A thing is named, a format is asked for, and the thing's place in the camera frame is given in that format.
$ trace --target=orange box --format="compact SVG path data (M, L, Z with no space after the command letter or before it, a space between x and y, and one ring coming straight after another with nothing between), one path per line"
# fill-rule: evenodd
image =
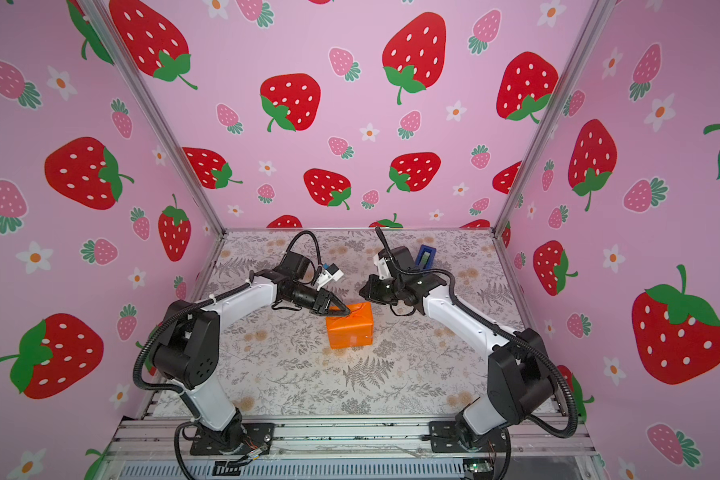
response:
M364 346L373 343L373 310L371 303L347 305L352 313L348 316L328 316L328 341L332 349Z

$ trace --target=table surface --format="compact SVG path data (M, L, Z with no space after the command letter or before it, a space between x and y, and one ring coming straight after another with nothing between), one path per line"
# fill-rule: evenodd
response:
M323 263L344 272L328 288L345 303L358 294L382 248L373 230L317 230ZM240 285L250 270L278 264L295 232L230 232L205 295ZM484 230L394 230L391 247L416 255L438 249L434 266L456 275L456 293L494 320L523 329L490 233ZM294 251L315 258L308 236ZM247 415L452 414L486 389L486 363L441 323L418 313L396 317L373 306L370 346L331 350L326 322L306 310L260 309L221 333L218 373L227 396ZM552 412L547 402L538 412ZM188 416L162 392L154 416Z

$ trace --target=pink wall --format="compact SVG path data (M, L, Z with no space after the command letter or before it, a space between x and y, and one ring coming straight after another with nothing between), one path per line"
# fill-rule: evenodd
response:
M10 182L0 183L0 357L20 354L0 362L0 478L26 478L22 468L32 478L40 470L38 478L85 476L97 458L86 450L103 451L143 398L130 380L136 341L176 299L176 276L192 292L212 244L171 162L156 162L157 139L120 73L97 56L98 45L88 44L83 59L83 44L66 2L0 2L0 179ZM37 98L34 91L40 106L23 108L18 96ZM113 120L115 99L127 106L127 119L117 117L129 138ZM59 150L78 138L92 139ZM117 202L114 165L107 173L99 165L102 145L135 180L121 178ZM158 238L172 194L192 226L176 262ZM134 228L135 207L148 230L146 220ZM116 247L114 260L111 248L87 256L92 264L83 257L84 244L98 239ZM135 269L143 283L133 282ZM135 315L121 320L128 305Z
M261 9L241 10L240 3ZM242 182L217 183L210 163L197 168L201 180L208 180L206 186L211 188L206 192L225 225L263 227L291 215L304 226L368 226L388 219L403 226L454 227L475 220L494 223L507 197L507 188L494 188L494 178L499 185L505 173L514 176L514 166L522 160L536 128L528 113L541 109L543 101L517 115L522 120L502 117L528 95L534 95L528 104L535 104L535 99L551 91L557 78L554 71L564 67L591 1L460 2L457 8L435 0L263 4L221 0L220 9L210 0L139 4L112 0L110 12L174 134L182 146L206 150L191 151L197 162L202 153L224 159L232 181ZM478 22L493 10L500 13ZM412 21L411 40L406 34L395 37ZM478 36L470 40L474 32ZM486 41L487 50L478 45L479 38ZM163 48L170 54L166 62L155 55ZM535 55L525 54L510 66L524 52ZM187 53L191 57L175 60ZM408 53L412 59L406 62ZM166 65L155 72L156 62ZM354 62L358 78L356 71L350 71ZM528 70L533 63L536 69ZM416 68L412 80L395 71L405 64ZM385 65L391 67L392 81L404 87L400 105L396 97L401 87L390 83ZM505 70L508 82L502 81ZM300 75L277 78L288 74ZM506 90L508 83L514 90ZM308 90L279 93L302 85ZM262 108L262 91L272 115L284 116L279 122L273 123ZM318 101L317 109L310 109ZM285 110L276 110L278 106ZM460 110L455 118L449 114L454 109ZM543 113L539 110L534 116ZM403 127L414 135L403 139L406 133L398 134ZM487 163L488 155L481 150L474 153L473 162L473 150L479 145L489 150ZM348 147L351 157L343 155ZM391 163L407 154L411 155L403 158L404 168L398 171L406 174L411 168L414 177L394 182ZM427 166L418 168L417 162ZM439 170L433 170L436 174L427 175L436 164L440 164ZM308 174L307 181L316 182L308 189L304 177L310 169L328 173ZM412 191L400 191L396 183ZM460 187L468 188L463 196L458 194ZM333 199L330 192L339 190L338 205L327 206Z
M610 477L720 478L720 130L704 135L720 124L720 1L648 4L615 7L576 86L584 104L560 116L524 187L508 250ZM582 183L586 168L599 172ZM562 249L577 276L563 277Z

